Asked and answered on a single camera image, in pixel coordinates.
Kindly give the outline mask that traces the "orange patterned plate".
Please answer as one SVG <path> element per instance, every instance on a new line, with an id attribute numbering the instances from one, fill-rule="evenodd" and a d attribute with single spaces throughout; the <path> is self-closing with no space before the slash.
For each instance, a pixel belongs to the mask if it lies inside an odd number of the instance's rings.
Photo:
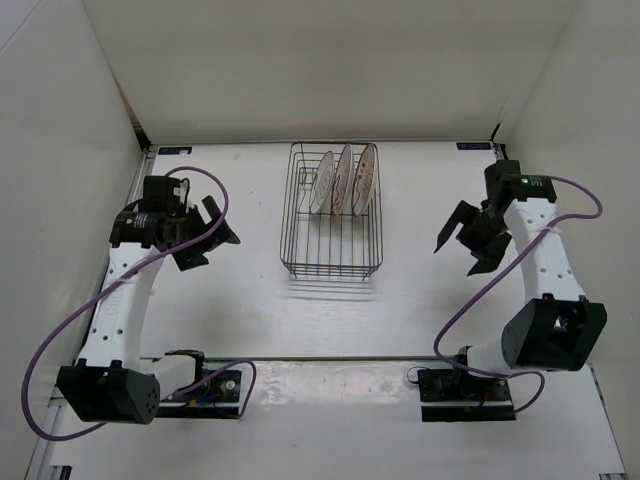
<path id="1" fill-rule="evenodd" d="M 376 147 L 374 144 L 368 144 L 359 157 L 354 177 L 352 213 L 355 216 L 362 215 L 368 207 L 374 193 L 376 169 Z"/>

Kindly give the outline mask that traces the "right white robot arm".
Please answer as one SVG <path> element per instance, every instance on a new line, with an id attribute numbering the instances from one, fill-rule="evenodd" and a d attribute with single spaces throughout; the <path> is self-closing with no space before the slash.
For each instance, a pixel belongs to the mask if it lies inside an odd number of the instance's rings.
<path id="1" fill-rule="evenodd" d="M 481 206 L 460 202 L 437 236 L 455 237 L 475 258 L 473 275 L 495 276 L 445 324 L 438 340 L 510 272 L 519 269 L 524 305 L 497 340 L 470 346 L 448 359 L 449 387 L 460 399 L 480 393 L 487 378 L 543 371 L 578 371 L 606 322 L 603 304 L 588 299 L 570 265 L 558 226 L 557 176 L 485 172 Z"/>

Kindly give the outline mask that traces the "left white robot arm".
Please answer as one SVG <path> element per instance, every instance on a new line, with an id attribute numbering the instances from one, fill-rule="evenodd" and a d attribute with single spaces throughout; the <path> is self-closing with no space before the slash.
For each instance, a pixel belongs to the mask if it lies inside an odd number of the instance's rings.
<path id="1" fill-rule="evenodd" d="M 147 194 L 121 211 L 109 237 L 109 269 L 90 332 L 77 359 L 60 368 L 56 385 L 84 422 L 148 424 L 162 402 L 192 406 L 211 397 L 213 376 L 197 350 L 140 355 L 152 287 L 166 256 L 180 271 L 208 263 L 206 253 L 239 239 L 215 200 L 197 206 L 169 190 Z"/>

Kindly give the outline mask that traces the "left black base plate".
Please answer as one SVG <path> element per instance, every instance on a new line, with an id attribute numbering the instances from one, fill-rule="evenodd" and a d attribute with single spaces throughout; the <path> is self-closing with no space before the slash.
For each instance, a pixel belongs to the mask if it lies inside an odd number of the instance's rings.
<path id="1" fill-rule="evenodd" d="M 186 396 L 164 400 L 156 414 L 161 419 L 229 419 L 240 418 L 243 366 L 235 364 L 209 379 Z"/>

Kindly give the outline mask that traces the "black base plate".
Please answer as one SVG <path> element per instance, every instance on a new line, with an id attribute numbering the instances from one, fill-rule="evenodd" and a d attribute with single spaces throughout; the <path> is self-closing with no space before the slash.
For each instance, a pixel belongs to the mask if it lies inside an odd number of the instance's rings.
<path id="1" fill-rule="evenodd" d="M 209 379 L 186 396 L 164 400 L 156 414 L 161 419 L 229 419 L 240 418 L 243 366 L 235 364 Z"/>
<path id="2" fill-rule="evenodd" d="M 516 420 L 506 380 L 453 369 L 419 368 L 417 386 L 425 423 Z"/>

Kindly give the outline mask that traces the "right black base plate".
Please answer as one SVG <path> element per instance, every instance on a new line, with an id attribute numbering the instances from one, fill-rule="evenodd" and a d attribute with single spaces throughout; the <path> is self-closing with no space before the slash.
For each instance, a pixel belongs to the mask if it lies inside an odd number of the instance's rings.
<path id="1" fill-rule="evenodd" d="M 506 380 L 453 369 L 419 368 L 417 386 L 425 423 L 516 420 Z"/>

